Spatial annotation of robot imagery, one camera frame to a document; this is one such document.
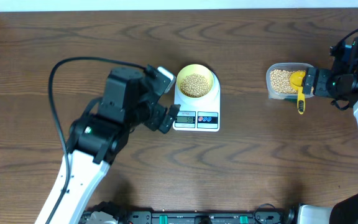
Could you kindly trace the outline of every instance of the digital scale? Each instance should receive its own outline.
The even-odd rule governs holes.
[[[192,98],[180,90],[182,81],[192,74],[207,78],[212,86],[202,97]],[[178,131],[219,131],[221,127],[221,87],[216,75],[202,65],[188,65],[183,68],[175,85],[175,104],[180,105],[180,111],[173,123]]]

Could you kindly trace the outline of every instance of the clear plastic container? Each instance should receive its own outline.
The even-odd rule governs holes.
[[[307,63],[277,63],[270,68],[268,68],[266,72],[266,83],[267,83],[267,90],[268,90],[268,97],[270,99],[278,99],[278,100],[284,100],[284,99],[297,99],[297,94],[288,94],[288,93],[279,93],[276,92],[272,87],[272,81],[270,80],[270,72],[275,69],[280,70],[286,70],[289,72],[298,71],[298,70],[306,70],[307,68],[313,68],[313,66],[307,64]],[[312,97],[313,94],[310,93],[310,95],[305,95],[305,98]]]

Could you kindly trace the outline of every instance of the yellow scoop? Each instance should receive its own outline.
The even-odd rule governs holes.
[[[303,86],[302,86],[302,80],[303,77],[305,77],[306,72],[294,72],[292,73],[290,77],[290,85],[294,90],[298,90],[298,112],[299,114],[303,114],[305,112],[305,94],[302,93]]]

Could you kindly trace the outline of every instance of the brown tabletop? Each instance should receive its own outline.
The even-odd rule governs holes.
[[[358,192],[358,128],[329,99],[268,99],[274,63],[330,68],[329,46],[358,28],[358,9],[0,13],[0,223],[32,223],[57,177],[62,150],[47,80],[61,59],[99,56],[213,68],[221,82],[218,133],[139,126],[89,205],[113,200],[154,210],[252,210],[262,203],[333,206]],[[113,67],[58,70],[66,135]],[[161,103],[173,103],[173,91]]]

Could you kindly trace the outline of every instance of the black mount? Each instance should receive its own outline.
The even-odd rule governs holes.
[[[118,224],[292,224],[283,210],[261,209],[254,214],[246,212],[156,212],[147,208],[127,210],[112,202],[101,202],[84,212],[80,223],[86,223],[93,212],[104,212],[111,215]]]
[[[103,97],[90,101],[71,125],[68,153],[77,149],[93,155],[94,163],[112,164],[127,144],[130,131],[140,123],[164,134],[170,130],[180,105],[171,105],[167,113],[158,100],[174,81],[150,65],[144,73],[126,67],[111,70]],[[96,104],[98,112],[93,114]]]

